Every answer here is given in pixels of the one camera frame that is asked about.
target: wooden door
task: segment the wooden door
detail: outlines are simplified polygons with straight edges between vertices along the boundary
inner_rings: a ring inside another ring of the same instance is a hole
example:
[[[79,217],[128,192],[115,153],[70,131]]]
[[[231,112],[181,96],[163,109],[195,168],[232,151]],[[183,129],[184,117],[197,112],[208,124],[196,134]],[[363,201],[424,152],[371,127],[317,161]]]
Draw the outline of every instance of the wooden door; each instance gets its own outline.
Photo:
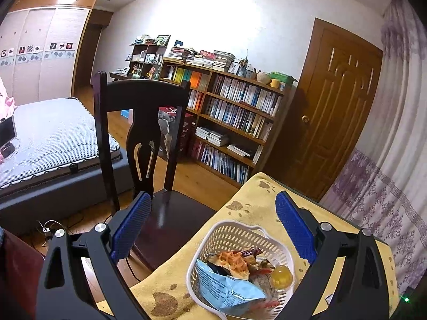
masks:
[[[319,201],[350,156],[371,109],[383,52],[320,19],[265,172]]]
[[[101,25],[88,24],[86,27],[77,60],[76,76],[74,79],[75,90],[90,84],[93,61],[95,60],[101,31]]]

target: yellow towel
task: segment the yellow towel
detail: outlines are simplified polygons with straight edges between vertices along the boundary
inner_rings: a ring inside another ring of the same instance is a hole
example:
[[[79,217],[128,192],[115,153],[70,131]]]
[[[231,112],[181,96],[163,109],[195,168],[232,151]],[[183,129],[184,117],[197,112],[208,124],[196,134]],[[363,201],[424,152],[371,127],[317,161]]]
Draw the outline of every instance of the yellow towel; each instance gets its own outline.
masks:
[[[265,228],[269,235],[281,241],[290,250],[295,263],[296,278],[300,281],[304,277],[309,265],[306,260],[298,256],[295,247],[276,215],[275,198],[277,193],[282,190],[287,189],[283,188],[264,173],[254,175],[180,251],[156,269],[148,278],[131,287],[132,293],[148,315],[153,320],[218,319],[216,315],[193,302],[186,288],[185,277],[188,266],[201,241],[210,228],[221,220],[236,220],[247,225],[260,225]],[[289,190],[287,191],[295,203],[299,207],[304,207],[311,211],[317,221],[330,222],[339,231],[357,233],[357,229],[344,220],[297,194]],[[392,314],[399,303],[394,261],[389,246],[378,243],[378,248],[386,271],[390,298],[390,314]],[[315,313],[327,308],[325,297],[335,291],[343,263],[344,258],[337,260],[328,286]],[[98,303],[98,307],[111,314],[107,302]]]

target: woven basket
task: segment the woven basket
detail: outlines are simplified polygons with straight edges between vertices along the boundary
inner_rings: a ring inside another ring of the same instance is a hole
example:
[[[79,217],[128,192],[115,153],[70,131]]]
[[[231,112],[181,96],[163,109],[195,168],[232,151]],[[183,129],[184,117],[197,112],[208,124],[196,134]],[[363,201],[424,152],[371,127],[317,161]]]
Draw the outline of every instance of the woven basket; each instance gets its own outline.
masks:
[[[262,234],[258,234],[255,230],[261,231]],[[221,319],[227,320],[224,313],[212,308],[202,295],[200,295],[196,260],[200,259],[203,262],[206,262],[209,254],[219,253],[224,250],[243,250],[244,248],[253,246],[260,248],[274,266],[287,266],[294,277],[294,282],[285,291],[279,292],[279,306],[245,313],[244,317],[241,317],[241,319],[275,319],[293,294],[295,273],[292,256],[283,244],[270,237],[262,227],[248,226],[237,221],[228,220],[218,222],[211,228],[206,237],[200,243],[200,246],[187,271],[187,289],[194,302],[206,310],[218,315]]]

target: curtain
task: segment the curtain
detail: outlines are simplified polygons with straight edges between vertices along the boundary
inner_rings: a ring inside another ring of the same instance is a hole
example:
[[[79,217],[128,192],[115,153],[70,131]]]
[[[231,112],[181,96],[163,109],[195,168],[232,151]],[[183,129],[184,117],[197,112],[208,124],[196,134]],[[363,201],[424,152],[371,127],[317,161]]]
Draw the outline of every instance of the curtain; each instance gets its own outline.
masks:
[[[370,114],[320,204],[391,247],[402,294],[427,268],[427,37],[407,0],[392,0],[384,19]]]

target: blue gripper pad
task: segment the blue gripper pad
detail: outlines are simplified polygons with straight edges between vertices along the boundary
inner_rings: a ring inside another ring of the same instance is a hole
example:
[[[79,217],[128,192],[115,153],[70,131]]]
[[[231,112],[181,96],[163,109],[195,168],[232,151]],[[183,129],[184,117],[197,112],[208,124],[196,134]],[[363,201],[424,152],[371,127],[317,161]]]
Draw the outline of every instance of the blue gripper pad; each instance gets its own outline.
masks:
[[[119,260],[126,258],[132,248],[142,226],[151,212],[151,197],[146,192],[140,192],[134,200],[134,204],[128,209],[118,211],[112,220],[120,218],[120,212],[128,211],[110,240],[110,258],[117,264]]]
[[[298,206],[290,196],[282,191],[276,196],[276,213],[289,235],[299,256],[310,264],[316,259],[314,236],[298,213]]]

